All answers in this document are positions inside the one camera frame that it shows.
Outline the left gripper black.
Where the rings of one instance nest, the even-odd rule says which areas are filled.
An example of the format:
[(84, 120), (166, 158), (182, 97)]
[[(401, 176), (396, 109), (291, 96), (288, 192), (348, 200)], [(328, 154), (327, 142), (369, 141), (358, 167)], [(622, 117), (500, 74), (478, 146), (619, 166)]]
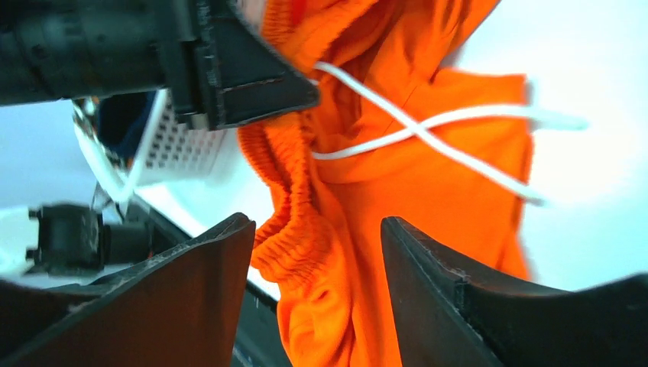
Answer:
[(247, 22), (235, 1), (158, 1), (164, 87), (183, 122), (223, 130), (316, 106), (319, 91)]

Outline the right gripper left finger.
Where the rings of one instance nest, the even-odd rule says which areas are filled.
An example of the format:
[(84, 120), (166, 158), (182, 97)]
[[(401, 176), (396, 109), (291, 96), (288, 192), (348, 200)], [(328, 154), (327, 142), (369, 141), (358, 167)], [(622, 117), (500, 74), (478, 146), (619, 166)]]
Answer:
[(255, 223), (236, 213), (104, 284), (1, 284), (3, 366), (227, 366)]

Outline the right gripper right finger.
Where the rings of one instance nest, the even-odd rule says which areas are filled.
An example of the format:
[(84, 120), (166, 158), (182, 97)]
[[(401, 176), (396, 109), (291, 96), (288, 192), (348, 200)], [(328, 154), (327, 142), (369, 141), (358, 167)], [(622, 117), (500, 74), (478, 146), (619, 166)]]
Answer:
[(404, 219), (381, 244), (405, 366), (645, 366), (647, 276), (563, 291), (504, 274)]

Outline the bright orange shorts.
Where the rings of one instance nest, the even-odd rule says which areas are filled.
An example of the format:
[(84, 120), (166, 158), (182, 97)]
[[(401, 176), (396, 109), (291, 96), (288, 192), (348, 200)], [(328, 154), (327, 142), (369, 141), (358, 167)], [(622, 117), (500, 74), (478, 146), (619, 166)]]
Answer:
[(252, 265), (280, 289), (281, 342), (295, 366), (399, 366), (381, 220), (399, 216), (443, 245), (527, 278), (522, 200), (418, 138), (321, 161), (399, 131), (386, 112), (315, 70), (327, 62), (417, 120), (473, 106), (526, 105), (522, 75), (467, 73), (443, 61), (495, 1), (265, 1), (261, 33), (319, 84), (321, 103), (244, 127), (239, 144), (274, 214)]

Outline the navy blue shorts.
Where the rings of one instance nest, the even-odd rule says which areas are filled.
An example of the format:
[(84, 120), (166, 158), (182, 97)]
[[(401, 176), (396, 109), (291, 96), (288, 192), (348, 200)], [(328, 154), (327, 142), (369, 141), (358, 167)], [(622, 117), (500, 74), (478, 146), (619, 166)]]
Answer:
[(135, 156), (156, 94), (155, 91), (129, 93), (100, 100), (96, 114), (97, 138), (116, 157), (128, 160)]

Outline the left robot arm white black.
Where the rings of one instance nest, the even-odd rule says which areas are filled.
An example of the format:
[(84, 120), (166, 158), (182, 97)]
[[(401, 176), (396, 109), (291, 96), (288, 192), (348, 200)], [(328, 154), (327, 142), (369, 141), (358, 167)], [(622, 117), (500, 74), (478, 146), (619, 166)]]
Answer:
[(208, 176), (224, 130), (311, 108), (319, 92), (234, 1), (3, 1), (1, 104), (61, 99), (121, 203)]

